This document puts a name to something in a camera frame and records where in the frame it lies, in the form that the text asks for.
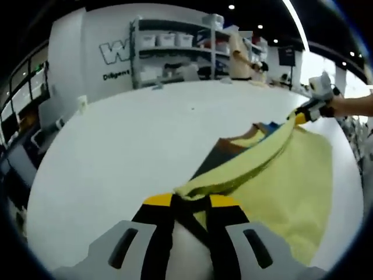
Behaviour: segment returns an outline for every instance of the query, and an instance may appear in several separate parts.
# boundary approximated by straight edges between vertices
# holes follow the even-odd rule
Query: wall logo
[[[112,43],[105,43],[99,46],[101,55],[106,65],[114,64],[119,61],[129,61],[129,39],[125,39],[124,43],[121,40]]]
[[[119,76],[124,76],[124,75],[128,75],[128,74],[129,74],[129,70],[121,71],[121,72],[117,72],[117,73],[110,72],[108,74],[103,75],[103,79],[104,79],[104,81],[106,81],[107,79],[116,79]]]

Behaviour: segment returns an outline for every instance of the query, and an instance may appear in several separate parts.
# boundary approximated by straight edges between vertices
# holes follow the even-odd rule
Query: robotic arm
[[[314,122],[321,116],[334,116],[334,109],[328,107],[335,94],[329,75],[323,72],[320,77],[310,78],[309,86],[312,90],[312,97],[295,110],[296,124],[305,124],[308,121]]]

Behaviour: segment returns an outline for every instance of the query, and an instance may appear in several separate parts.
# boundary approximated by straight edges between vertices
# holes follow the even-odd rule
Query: white tabletop
[[[90,104],[72,117],[49,148],[31,189],[27,235],[48,269],[82,261],[89,244],[147,197],[187,182],[219,137],[252,123],[282,123],[306,97],[247,82],[218,81],[145,88]],[[358,168],[334,119],[304,126],[333,146],[332,211],[311,265],[330,269],[363,218]],[[168,279],[206,279],[209,252],[182,226],[174,230]]]

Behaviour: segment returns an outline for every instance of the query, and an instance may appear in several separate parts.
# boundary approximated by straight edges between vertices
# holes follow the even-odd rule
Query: yellow cloth
[[[293,257],[308,265],[328,222],[331,151],[324,137],[295,127],[291,118],[265,140],[175,191],[189,200],[208,194],[232,196],[251,222],[282,236]],[[196,219],[205,225],[203,214]]]
[[[250,147],[256,143],[258,143],[263,137],[264,137],[264,133],[260,130],[258,130],[256,132],[256,134],[251,137],[251,138],[248,138],[248,139],[237,139],[237,140],[233,140],[231,141],[232,144],[235,144],[237,146],[241,146],[241,147]]]

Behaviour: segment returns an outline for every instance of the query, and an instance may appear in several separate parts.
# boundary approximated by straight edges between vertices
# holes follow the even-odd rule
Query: chair
[[[40,130],[31,137],[32,143],[40,150],[39,153],[46,152],[64,125],[61,111],[61,104],[58,104],[58,99],[55,97],[39,105]]]

